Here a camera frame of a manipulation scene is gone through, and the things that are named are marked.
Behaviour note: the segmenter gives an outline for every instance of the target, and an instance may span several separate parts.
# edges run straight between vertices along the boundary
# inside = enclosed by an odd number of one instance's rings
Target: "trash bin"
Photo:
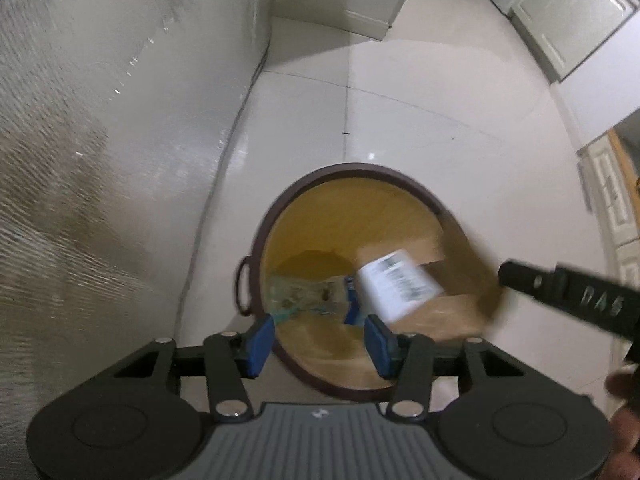
[[[238,310],[244,316],[274,315],[274,352],[303,382],[340,399],[386,400],[392,383],[376,374],[361,326],[345,324],[343,312],[322,305],[286,310],[294,314],[283,316],[274,309],[273,294],[278,280],[312,285],[343,276],[357,280],[363,265],[397,250],[420,264],[442,293],[393,322],[392,330],[436,340],[482,332],[500,301],[495,270],[436,197],[407,176],[373,164],[322,168],[278,197],[251,254],[236,270]],[[249,300],[242,304],[245,269]]]

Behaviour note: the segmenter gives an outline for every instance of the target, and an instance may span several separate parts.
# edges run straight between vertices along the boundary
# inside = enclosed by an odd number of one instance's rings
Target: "finger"
[[[612,374],[607,377],[604,386],[611,395],[620,399],[628,399],[634,386],[633,375],[626,372]]]
[[[638,480],[640,459],[631,453],[618,453],[609,457],[599,480]]]
[[[628,408],[620,408],[611,418],[613,451],[632,452],[640,440],[640,419]]]

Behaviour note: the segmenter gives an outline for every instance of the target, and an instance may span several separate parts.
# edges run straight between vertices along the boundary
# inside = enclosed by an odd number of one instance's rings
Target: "reflective surface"
[[[0,477],[34,411],[172,335],[271,0],[0,0]]]

